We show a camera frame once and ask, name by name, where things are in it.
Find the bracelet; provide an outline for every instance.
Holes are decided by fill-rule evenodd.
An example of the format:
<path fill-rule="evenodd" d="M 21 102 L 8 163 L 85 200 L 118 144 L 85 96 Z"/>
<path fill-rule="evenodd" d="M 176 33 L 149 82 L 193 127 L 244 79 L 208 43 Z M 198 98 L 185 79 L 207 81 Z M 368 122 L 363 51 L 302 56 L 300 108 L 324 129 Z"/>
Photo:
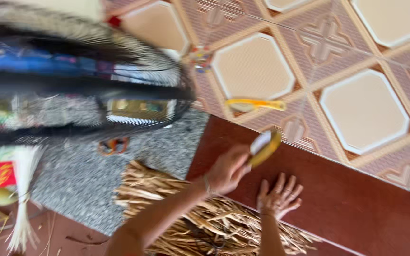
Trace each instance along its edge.
<path fill-rule="evenodd" d="M 208 177 L 207 177 L 206 174 L 204 175 L 204 182 L 205 182 L 206 192 L 207 192 L 208 195 L 217 195 L 218 194 L 215 189 L 212 189 L 210 187 L 210 183 L 208 182 Z"/>

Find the beige octagonal tile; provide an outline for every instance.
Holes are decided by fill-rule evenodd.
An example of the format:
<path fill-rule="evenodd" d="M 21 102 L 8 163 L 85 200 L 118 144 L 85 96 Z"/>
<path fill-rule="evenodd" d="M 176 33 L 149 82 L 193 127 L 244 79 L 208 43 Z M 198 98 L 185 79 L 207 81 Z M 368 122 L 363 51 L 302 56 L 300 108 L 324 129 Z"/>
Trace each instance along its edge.
<path fill-rule="evenodd" d="M 311 0 L 265 0 L 265 4 L 269 9 L 286 12 L 309 1 Z"/>
<path fill-rule="evenodd" d="M 322 91 L 320 104 L 344 149 L 366 153 L 408 132 L 410 119 L 383 73 L 364 70 Z"/>
<path fill-rule="evenodd" d="M 184 55 L 189 47 L 181 20 L 174 6 L 155 1 L 122 15 L 121 26 L 136 37 L 159 48 L 175 50 Z"/>
<path fill-rule="evenodd" d="M 351 0 L 376 43 L 395 47 L 410 40 L 410 0 Z"/>
<path fill-rule="evenodd" d="M 275 39 L 264 33 L 217 50 L 211 67 L 228 99 L 275 99 L 295 83 Z"/>

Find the white broom bristles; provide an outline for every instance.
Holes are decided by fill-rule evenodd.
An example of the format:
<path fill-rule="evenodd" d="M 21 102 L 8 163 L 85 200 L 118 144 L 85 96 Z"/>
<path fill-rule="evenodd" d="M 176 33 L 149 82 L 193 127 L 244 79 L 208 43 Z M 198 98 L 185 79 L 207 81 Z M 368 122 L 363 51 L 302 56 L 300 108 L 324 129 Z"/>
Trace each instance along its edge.
<path fill-rule="evenodd" d="M 34 171 L 43 154 L 41 146 L 17 146 L 14 151 L 14 174 L 17 181 L 18 212 L 14 230 L 7 247 L 9 251 L 26 251 L 26 243 L 29 240 L 32 247 L 37 248 L 39 243 L 34 229 L 28 218 L 27 203 L 30 199 L 28 192 Z"/>

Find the green fruit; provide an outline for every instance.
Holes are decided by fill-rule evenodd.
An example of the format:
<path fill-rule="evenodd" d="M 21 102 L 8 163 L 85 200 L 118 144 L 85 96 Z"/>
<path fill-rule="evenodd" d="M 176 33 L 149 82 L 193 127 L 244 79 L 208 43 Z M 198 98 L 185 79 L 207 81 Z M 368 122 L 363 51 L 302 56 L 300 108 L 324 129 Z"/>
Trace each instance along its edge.
<path fill-rule="evenodd" d="M 15 203 L 18 198 L 12 194 L 13 192 L 8 189 L 0 188 L 0 206 L 8 206 Z"/>

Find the hand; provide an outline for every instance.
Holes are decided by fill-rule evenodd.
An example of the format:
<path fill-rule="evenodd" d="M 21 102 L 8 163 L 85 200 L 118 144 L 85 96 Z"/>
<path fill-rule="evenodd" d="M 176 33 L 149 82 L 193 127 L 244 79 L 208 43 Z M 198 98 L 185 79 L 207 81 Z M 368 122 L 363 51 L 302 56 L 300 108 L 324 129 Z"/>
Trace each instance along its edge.
<path fill-rule="evenodd" d="M 242 177 L 251 171 L 251 166 L 245 164 L 249 154 L 249 146 L 238 145 L 220 155 L 206 174 L 210 188 L 220 195 L 235 190 Z"/>
<path fill-rule="evenodd" d="M 295 189 L 293 189 L 296 180 L 297 178 L 295 176 L 290 176 L 288 184 L 283 190 L 286 175 L 280 173 L 275 187 L 269 194 L 269 184 L 268 181 L 264 179 L 261 183 L 259 195 L 257 196 L 257 209 L 260 214 L 271 215 L 277 220 L 280 220 L 286 213 L 300 207 L 302 200 L 297 198 L 297 196 L 303 190 L 303 186 L 297 185 Z"/>

